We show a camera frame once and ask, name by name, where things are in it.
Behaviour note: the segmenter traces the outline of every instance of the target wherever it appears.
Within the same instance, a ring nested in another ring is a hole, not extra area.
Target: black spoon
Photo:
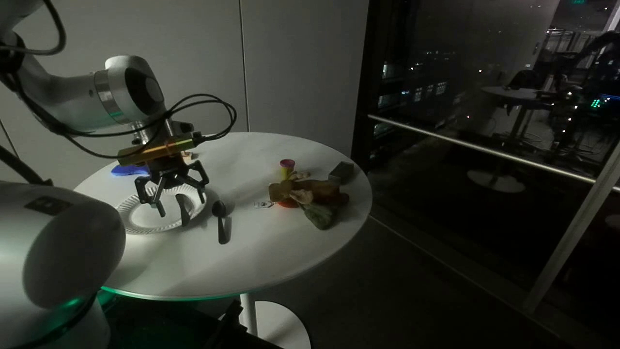
[[[220,245],[224,245],[229,240],[226,236],[226,231],[224,231],[223,221],[223,218],[226,216],[226,206],[223,202],[217,200],[213,203],[211,213],[213,213],[213,215],[218,218],[218,240]]]

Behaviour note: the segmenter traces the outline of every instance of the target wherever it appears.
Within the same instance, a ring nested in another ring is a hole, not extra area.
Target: round white table
[[[352,162],[323,144],[277,134],[233,133],[193,149],[210,183],[205,210],[187,227],[149,235],[127,235],[120,264],[104,289],[124,296],[162,301],[195,301],[241,295],[241,322],[248,331],[283,348],[309,348],[302,322],[287,308],[254,302],[250,292],[310,270],[346,245],[370,213],[368,178],[355,175],[341,191],[350,202],[336,224],[321,231],[301,209],[279,205],[254,208],[267,201],[267,187],[280,180],[279,162],[294,159],[295,170],[310,179],[327,179],[341,161]],[[137,176],[115,177],[112,163],[75,189],[117,207],[136,192]],[[218,243],[218,223],[211,216],[217,199],[228,206],[230,241]]]

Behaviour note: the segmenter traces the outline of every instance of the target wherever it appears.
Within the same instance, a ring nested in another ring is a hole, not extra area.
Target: metal railing
[[[594,184],[596,182],[596,179],[592,178],[592,177],[582,176],[582,175],[580,175],[578,173],[574,173],[574,172],[570,172],[570,171],[565,171],[565,170],[562,170],[561,168],[558,168],[558,167],[555,167],[555,166],[545,165],[545,164],[542,164],[542,163],[538,163],[538,162],[535,162],[535,161],[531,161],[531,160],[527,160],[527,159],[524,159],[524,158],[520,158],[518,156],[511,155],[511,154],[504,153],[504,152],[498,152],[497,150],[481,147],[480,145],[476,145],[476,144],[473,144],[473,143],[465,142],[463,140],[458,140],[458,139],[455,139],[455,138],[451,138],[451,137],[447,137],[447,136],[444,136],[444,135],[440,135],[438,133],[427,131],[427,130],[421,129],[419,127],[414,127],[414,126],[411,126],[411,125],[402,124],[400,122],[396,122],[396,121],[393,121],[393,120],[385,119],[383,117],[375,116],[375,115],[372,115],[372,114],[368,114],[368,117],[370,119],[373,119],[373,120],[385,122],[387,124],[390,124],[390,125],[393,125],[393,126],[396,126],[396,127],[400,127],[402,129],[406,129],[406,130],[409,130],[409,131],[417,132],[419,134],[424,134],[424,135],[427,135],[427,136],[439,138],[439,139],[445,140],[445,141],[450,142],[450,143],[454,143],[454,144],[458,144],[458,145],[461,145],[461,146],[466,147],[466,148],[474,149],[474,150],[477,150],[477,151],[482,152],[482,153],[491,154],[491,155],[494,155],[494,156],[497,156],[497,157],[500,157],[500,158],[504,158],[506,160],[510,160],[510,161],[514,161],[514,162],[521,163],[521,164],[524,164],[524,165],[528,165],[528,166],[531,166],[531,167],[539,168],[540,170],[544,170],[544,171],[547,171],[547,172],[555,173],[555,174],[558,174],[558,175],[561,175],[561,176],[565,176],[565,177],[568,177],[568,178],[577,179],[578,181],[582,181],[584,183]],[[617,193],[620,193],[620,187],[619,186],[614,186],[613,187],[613,191],[615,191]]]

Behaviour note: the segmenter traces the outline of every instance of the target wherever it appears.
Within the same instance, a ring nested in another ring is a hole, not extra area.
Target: white paper plate
[[[149,187],[146,188],[146,193],[152,196],[155,190],[155,187]],[[176,198],[177,194],[185,196],[185,209],[190,214],[190,219],[196,217],[205,208],[205,204],[200,202],[198,191],[187,184],[162,191],[160,201],[166,210],[165,217],[160,217],[159,211],[151,205],[140,204],[138,195],[134,194],[117,207],[125,224],[125,232],[127,234],[149,234],[181,226],[181,211]]]

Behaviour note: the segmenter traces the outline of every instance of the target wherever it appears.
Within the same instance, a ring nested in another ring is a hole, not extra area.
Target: table top
[[[210,179],[207,207],[187,227],[127,235],[123,258],[104,289],[143,299],[197,300],[266,288],[332,256],[370,213],[370,184],[357,165],[353,179],[341,187],[350,202],[329,230],[315,228],[298,208],[254,208],[254,201],[268,200],[268,185],[280,180],[281,159],[294,159],[295,170],[310,171],[310,179],[327,179],[338,163],[352,162],[326,145],[287,135],[231,133],[192,151]],[[117,207],[135,193],[137,176],[114,177],[115,165],[75,190]],[[218,223],[211,215],[217,199],[230,211],[231,239],[225,245],[218,243]]]
[[[518,102],[540,102],[540,99],[536,96],[536,93],[539,91],[537,89],[504,89],[503,86],[487,86],[481,88],[481,90],[489,94],[512,99]]]

